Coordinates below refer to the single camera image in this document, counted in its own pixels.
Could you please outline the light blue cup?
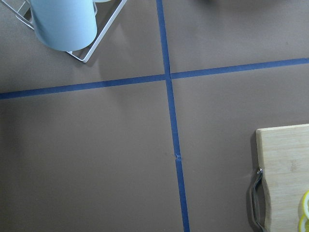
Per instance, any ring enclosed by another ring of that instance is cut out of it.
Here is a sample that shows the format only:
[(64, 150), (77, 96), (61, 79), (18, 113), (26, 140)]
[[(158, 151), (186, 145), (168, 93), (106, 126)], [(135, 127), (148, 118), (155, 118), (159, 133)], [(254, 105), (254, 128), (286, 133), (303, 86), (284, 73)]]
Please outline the light blue cup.
[(91, 0), (31, 0), (36, 37), (58, 51), (76, 51), (90, 45), (97, 35)]

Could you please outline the lower lemon slice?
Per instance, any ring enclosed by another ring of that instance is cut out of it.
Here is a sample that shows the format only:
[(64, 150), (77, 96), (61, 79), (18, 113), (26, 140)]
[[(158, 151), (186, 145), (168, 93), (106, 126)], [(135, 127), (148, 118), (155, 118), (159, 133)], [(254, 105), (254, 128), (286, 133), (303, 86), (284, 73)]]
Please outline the lower lemon slice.
[(303, 215), (298, 223), (298, 232), (309, 232), (309, 219)]

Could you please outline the bamboo cutting board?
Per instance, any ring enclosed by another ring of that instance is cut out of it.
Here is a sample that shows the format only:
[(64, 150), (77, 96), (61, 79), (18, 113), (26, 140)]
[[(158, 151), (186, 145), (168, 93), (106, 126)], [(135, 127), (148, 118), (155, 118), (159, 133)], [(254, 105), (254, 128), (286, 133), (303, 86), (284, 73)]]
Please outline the bamboo cutting board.
[(256, 143), (254, 222), (261, 232), (297, 232), (301, 200), (309, 190), (309, 126), (257, 129)]

